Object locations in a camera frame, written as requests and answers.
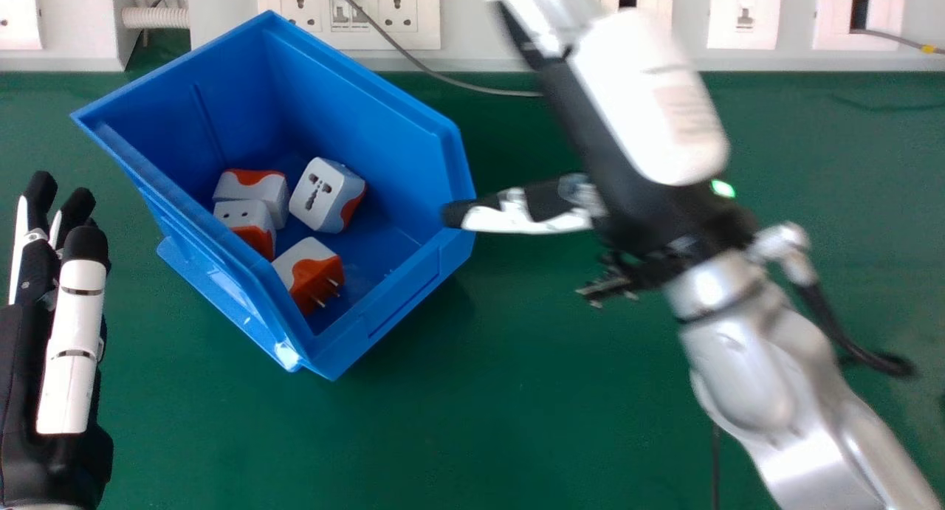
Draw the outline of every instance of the green light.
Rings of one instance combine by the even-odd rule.
[[[712,180],[712,192],[726,198],[735,198],[735,187],[722,180]]]

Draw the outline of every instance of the white flexible hose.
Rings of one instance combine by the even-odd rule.
[[[126,29],[189,29],[186,8],[123,8]]]

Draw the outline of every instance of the black and white robotic hand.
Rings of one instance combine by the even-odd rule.
[[[796,224],[768,230],[724,181],[729,141],[695,67],[647,13],[597,0],[489,0],[585,174],[443,210],[447,227],[593,230],[608,251],[577,290],[594,307],[664,292],[695,397],[739,440],[785,510],[935,510],[938,497],[858,398],[831,342],[891,376],[914,369],[844,335]],[[777,263],[817,324],[766,271]]]
[[[78,188],[33,175],[17,204],[10,295],[0,309],[0,508],[91,510],[114,446],[97,422],[109,248]]]

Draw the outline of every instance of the blue container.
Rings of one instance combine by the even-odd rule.
[[[455,124],[274,13],[73,119],[141,191],[163,260],[289,371],[337,379],[472,253],[472,235],[439,221],[443,204],[475,197]],[[368,194],[348,230],[317,234],[347,283],[306,317],[213,217],[211,196],[227,168],[280,170],[294,187],[316,156],[345,163]],[[290,217],[276,253],[310,235]]]

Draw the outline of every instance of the silver robotic arm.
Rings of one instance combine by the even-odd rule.
[[[853,344],[807,259],[797,225],[759,231],[713,184],[728,141],[688,60],[647,16],[594,0],[490,0],[581,157],[586,174],[448,205],[472,231],[594,230],[610,254],[578,292],[661,289],[695,396],[742,443],[785,510],[935,510],[941,503],[887,425],[843,379],[831,340],[890,375],[910,368]],[[770,281],[769,262],[823,327]]]

